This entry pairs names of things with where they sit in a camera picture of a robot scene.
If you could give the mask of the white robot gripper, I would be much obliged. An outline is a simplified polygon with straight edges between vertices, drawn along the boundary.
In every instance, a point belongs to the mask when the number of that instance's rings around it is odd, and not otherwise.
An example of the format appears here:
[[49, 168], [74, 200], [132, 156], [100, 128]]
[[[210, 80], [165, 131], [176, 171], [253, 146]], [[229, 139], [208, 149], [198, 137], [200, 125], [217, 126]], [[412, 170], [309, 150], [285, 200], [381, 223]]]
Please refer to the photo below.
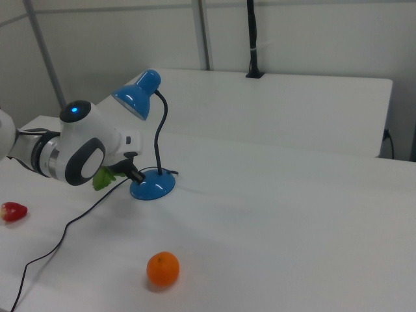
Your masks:
[[127, 176], [133, 182], [140, 185], [146, 176], [140, 172], [133, 163], [133, 158], [142, 154], [143, 137], [136, 129], [118, 129], [119, 142], [115, 151], [118, 157], [125, 157], [125, 160], [116, 164], [108, 165], [108, 169], [114, 176]]

